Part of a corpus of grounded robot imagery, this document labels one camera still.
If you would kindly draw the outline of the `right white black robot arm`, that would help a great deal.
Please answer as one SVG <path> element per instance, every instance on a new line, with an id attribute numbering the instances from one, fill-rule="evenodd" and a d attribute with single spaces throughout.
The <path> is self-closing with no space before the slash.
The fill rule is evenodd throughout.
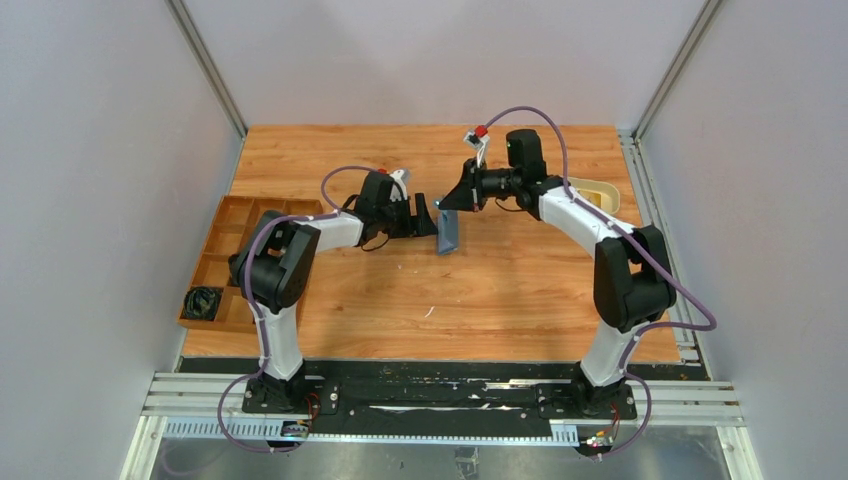
<path id="1" fill-rule="evenodd" d="M 594 261 L 593 301 L 600 323 L 570 386 L 573 402 L 593 414 L 622 391 L 638 328 L 659 320 L 676 303 L 664 236 L 653 225 L 635 227 L 616 219 L 565 178 L 549 174 L 541 139 L 532 129 L 507 134 L 505 168 L 488 168 L 484 126 L 470 130 L 464 141 L 475 155 L 464 162 L 440 209 L 478 212 L 489 199 L 512 198 L 533 218 L 565 233 Z"/>

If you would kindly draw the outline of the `blue card holder wallet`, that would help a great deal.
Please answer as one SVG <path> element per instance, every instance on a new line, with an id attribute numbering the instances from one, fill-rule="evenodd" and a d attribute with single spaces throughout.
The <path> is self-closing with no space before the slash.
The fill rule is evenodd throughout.
<path id="1" fill-rule="evenodd" d="M 458 212 L 455 210 L 443 210 L 441 199 L 436 200 L 434 205 L 438 208 L 437 254 L 439 256 L 449 255 L 457 251 L 460 244 Z"/>

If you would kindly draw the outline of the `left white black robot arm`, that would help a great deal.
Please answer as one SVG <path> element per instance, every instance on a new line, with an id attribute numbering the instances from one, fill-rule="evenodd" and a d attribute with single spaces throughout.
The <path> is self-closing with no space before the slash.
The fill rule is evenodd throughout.
<path id="1" fill-rule="evenodd" d="M 230 257 L 231 280 L 249 304 L 260 340 L 255 393 L 268 393 L 287 408 L 307 395 L 297 310 L 317 254 L 370 251 L 391 239 L 436 235 L 425 196 L 409 192 L 409 176 L 406 169 L 369 169 L 359 193 L 329 213 L 267 210 L 244 248 Z"/>

